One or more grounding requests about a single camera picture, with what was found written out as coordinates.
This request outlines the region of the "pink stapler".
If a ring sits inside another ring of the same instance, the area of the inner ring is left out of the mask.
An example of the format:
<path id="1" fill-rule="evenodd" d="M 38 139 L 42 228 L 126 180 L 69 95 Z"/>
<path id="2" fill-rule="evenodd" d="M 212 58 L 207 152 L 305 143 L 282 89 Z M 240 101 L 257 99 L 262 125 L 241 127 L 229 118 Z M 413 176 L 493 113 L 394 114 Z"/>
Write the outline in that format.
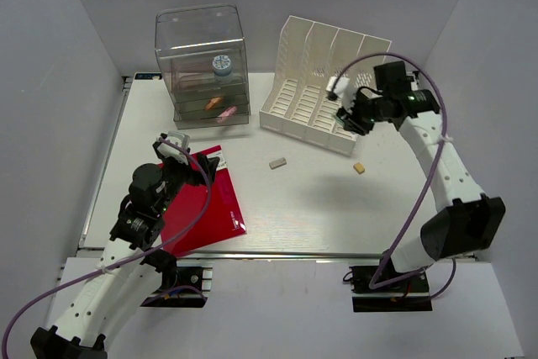
<path id="1" fill-rule="evenodd" d="M 236 106 L 232 106 L 232 107 L 229 107 L 227 109 L 225 109 L 225 111 L 223 111 L 217 118 L 216 118 L 216 122 L 218 124 L 222 124 L 223 122 L 225 122 L 227 119 L 231 118 L 233 115 L 236 114 L 236 111 L 237 111 L 237 107 Z"/>

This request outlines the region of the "yellow eraser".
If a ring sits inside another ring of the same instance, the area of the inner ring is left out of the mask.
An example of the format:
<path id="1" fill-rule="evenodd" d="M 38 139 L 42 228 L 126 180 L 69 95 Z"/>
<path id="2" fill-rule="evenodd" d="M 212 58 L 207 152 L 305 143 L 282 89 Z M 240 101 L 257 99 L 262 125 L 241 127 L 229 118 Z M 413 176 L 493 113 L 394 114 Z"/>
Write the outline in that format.
<path id="1" fill-rule="evenodd" d="M 360 162 L 355 163 L 353 165 L 353 168 L 358 174 L 363 174 L 366 170 L 365 167 Z"/>

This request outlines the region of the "clear plastic drawer cabinet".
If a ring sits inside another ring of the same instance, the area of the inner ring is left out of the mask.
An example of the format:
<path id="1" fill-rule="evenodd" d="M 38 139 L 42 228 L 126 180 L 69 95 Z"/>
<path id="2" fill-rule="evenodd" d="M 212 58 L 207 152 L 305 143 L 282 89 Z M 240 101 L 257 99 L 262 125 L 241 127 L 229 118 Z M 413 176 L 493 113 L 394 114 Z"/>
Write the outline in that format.
<path id="1" fill-rule="evenodd" d="M 218 3 L 167 9 L 156 15 L 155 54 L 179 129 L 248 124 L 251 116 L 245 37 L 235 5 Z M 212 60 L 228 55 L 233 75 L 218 82 Z M 210 110 L 211 98 L 223 101 Z M 222 124 L 216 118 L 236 106 Z"/>

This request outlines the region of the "green stapler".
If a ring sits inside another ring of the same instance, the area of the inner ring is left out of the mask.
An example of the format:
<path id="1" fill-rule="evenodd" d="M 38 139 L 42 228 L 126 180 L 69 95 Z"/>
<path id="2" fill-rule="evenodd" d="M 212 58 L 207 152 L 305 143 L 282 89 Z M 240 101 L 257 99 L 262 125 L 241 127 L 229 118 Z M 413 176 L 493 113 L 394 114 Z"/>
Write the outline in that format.
<path id="1" fill-rule="evenodd" d="M 335 122 L 336 122 L 336 123 L 338 123 L 340 126 L 343 127 L 344 123 L 343 123 L 343 121 L 340 119 L 340 116 L 339 116 L 338 113 L 335 113 L 335 115 L 334 115 L 334 119 L 335 119 Z"/>

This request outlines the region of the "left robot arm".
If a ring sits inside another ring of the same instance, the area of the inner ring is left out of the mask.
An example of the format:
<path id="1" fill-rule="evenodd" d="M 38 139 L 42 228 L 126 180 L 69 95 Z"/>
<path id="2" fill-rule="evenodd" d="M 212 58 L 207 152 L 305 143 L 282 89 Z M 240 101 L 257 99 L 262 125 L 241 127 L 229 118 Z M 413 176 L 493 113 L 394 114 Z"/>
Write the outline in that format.
<path id="1" fill-rule="evenodd" d="M 164 215 L 185 185 L 209 190 L 219 158 L 165 141 L 155 144 L 160 163 L 146 163 L 132 175 L 94 272 L 49 329 L 30 339 L 38 358 L 105 358 L 113 336 L 154 291 L 177 283 L 177 259 L 157 245 Z"/>

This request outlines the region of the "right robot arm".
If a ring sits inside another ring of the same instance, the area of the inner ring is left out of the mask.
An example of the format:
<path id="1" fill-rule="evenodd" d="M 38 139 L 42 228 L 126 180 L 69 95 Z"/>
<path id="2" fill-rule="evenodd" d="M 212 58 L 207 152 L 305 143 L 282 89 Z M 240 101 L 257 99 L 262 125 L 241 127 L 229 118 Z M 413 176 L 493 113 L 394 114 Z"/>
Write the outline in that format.
<path id="1" fill-rule="evenodd" d="M 344 130 L 365 136 L 375 124 L 390 123 L 407 142 L 425 175 L 414 213 L 426 193 L 434 197 L 435 216 L 408 241 L 398 234 L 370 280 L 372 289 L 397 291 L 439 260 L 487 250 L 506 207 L 472 178 L 447 134 L 440 99 L 430 90 L 415 89 L 402 61 L 376 66 L 374 76 L 371 97 L 342 76 L 328 86 L 327 97 L 340 100 L 335 118 Z"/>

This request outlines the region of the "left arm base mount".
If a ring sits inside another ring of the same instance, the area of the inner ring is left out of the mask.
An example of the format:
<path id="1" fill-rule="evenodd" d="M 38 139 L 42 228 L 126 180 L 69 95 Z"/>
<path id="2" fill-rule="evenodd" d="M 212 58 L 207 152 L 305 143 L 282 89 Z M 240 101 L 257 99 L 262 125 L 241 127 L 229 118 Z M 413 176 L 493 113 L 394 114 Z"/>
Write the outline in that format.
<path id="1" fill-rule="evenodd" d="M 147 308 L 201 309 L 211 291 L 213 263 L 178 261 L 177 268 L 163 276 L 162 284 L 142 304 Z"/>

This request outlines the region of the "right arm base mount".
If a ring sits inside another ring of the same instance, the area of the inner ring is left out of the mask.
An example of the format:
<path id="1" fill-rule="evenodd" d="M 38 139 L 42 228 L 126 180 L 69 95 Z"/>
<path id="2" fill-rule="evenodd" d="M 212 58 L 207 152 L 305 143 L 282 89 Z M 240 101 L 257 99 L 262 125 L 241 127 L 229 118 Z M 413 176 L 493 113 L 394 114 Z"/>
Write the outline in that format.
<path id="1" fill-rule="evenodd" d="M 400 283 L 370 289 L 376 268 L 374 266 L 350 267 L 342 282 L 351 287 L 354 313 L 418 313 L 430 312 L 430 285 L 425 274 L 411 277 Z"/>

